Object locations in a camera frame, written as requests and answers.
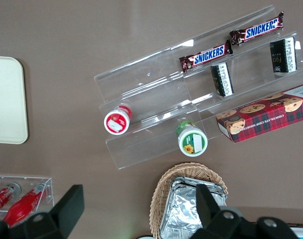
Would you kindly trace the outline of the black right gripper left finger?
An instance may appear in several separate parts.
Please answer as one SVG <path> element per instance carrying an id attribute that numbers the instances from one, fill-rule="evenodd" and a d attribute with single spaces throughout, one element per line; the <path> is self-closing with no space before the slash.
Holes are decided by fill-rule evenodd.
<path id="1" fill-rule="evenodd" d="M 85 209 L 83 185 L 73 185 L 49 211 L 10 228 L 0 221 L 0 239 L 66 239 Z"/>

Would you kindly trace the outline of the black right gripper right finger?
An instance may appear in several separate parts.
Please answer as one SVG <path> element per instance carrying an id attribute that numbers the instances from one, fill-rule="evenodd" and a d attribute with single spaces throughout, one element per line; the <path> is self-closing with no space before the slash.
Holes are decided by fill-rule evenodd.
<path id="1" fill-rule="evenodd" d="M 197 185 L 197 212 L 202 223 L 193 239 L 297 239 L 284 221 L 260 217 L 256 223 L 228 209 L 221 209 L 204 184 Z"/>

